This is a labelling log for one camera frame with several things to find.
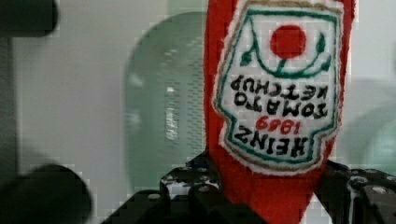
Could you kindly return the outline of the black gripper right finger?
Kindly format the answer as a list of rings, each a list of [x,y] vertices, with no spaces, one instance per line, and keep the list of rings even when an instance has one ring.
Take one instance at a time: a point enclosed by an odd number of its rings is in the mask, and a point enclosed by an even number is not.
[[[327,161],[315,195],[332,224],[396,224],[394,175]]]

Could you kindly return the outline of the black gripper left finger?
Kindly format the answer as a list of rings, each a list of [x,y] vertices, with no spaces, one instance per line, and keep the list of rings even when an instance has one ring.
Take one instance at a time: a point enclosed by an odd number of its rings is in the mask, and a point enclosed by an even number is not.
[[[172,169],[160,180],[160,190],[171,200],[186,196],[191,188],[201,185],[223,189],[219,170],[207,150],[186,162],[184,166]]]

